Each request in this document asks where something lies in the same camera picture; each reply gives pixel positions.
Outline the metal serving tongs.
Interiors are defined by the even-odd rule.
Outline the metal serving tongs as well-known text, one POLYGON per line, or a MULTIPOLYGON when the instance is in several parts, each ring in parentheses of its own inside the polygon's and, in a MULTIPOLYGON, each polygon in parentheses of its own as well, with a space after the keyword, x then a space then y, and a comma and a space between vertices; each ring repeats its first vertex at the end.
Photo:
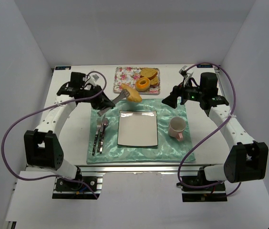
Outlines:
MULTIPOLYGON (((116 105, 119 101, 121 101, 122 99, 127 98, 129 95, 130 95, 130 93, 126 89, 123 89, 120 92, 120 94, 115 99, 112 100, 112 103, 114 105, 116 105)), ((101 117, 112 108, 113 107, 104 108, 104 109, 100 110, 97 114, 98 114, 99 117, 101 117)))

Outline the long yellow bread loaf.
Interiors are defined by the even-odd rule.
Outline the long yellow bread loaf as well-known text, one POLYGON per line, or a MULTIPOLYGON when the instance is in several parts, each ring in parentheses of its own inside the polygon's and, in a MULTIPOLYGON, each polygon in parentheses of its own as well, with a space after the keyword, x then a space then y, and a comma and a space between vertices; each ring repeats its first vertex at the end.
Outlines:
POLYGON ((134 88, 132 88, 124 83, 121 84, 121 88, 123 90, 126 90, 129 93, 129 95, 126 97, 128 101, 135 102, 135 103, 142 102, 142 98, 136 89, 134 89, 134 88))

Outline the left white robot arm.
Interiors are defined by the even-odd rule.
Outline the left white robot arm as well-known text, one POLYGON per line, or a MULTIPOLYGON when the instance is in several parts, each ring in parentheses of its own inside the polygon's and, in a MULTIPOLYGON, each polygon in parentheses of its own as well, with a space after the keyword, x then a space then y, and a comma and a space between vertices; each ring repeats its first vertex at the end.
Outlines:
POLYGON ((114 103, 105 95, 103 88, 96 82, 102 76, 100 72, 88 74, 71 72, 70 80, 58 90, 54 104, 46 117, 33 131, 24 134, 27 164, 43 168, 59 177, 75 180, 78 167, 64 158, 59 142, 61 130, 78 103, 90 103, 96 110, 114 107, 114 103))

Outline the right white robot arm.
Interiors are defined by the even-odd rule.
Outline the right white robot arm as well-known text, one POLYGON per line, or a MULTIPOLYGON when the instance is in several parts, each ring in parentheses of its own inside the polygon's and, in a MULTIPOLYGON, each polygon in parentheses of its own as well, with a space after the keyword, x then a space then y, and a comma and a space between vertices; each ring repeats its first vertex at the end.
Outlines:
POLYGON ((201 73, 200 83, 190 77, 174 86, 162 103, 172 108, 186 101, 199 102, 199 106, 216 124, 229 149, 226 161, 220 165, 205 166, 197 174, 197 181, 189 188, 207 188, 220 181, 230 183, 261 180, 265 177, 268 146, 251 137, 233 116, 232 108, 225 97, 218 94, 217 75, 201 73))

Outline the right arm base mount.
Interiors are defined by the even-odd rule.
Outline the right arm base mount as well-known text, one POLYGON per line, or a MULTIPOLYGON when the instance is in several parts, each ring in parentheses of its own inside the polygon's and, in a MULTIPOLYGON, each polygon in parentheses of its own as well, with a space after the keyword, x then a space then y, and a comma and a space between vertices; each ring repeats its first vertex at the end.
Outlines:
MULTIPOLYGON (((214 181, 207 181, 203 171, 195 176, 181 176, 182 182, 189 186, 211 185, 214 181)), ((226 202, 226 187, 224 183, 204 188, 189 188, 178 182, 177 187, 182 190, 183 202, 226 202)))

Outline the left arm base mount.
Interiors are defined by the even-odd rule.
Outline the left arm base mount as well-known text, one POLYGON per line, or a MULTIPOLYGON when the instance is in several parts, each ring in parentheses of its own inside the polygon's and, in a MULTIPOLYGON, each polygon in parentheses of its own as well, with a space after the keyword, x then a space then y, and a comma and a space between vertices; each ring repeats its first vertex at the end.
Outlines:
POLYGON ((55 180, 52 199, 93 199, 99 197, 102 188, 102 178, 97 176, 83 176, 83 182, 79 184, 67 182, 61 178, 55 180))

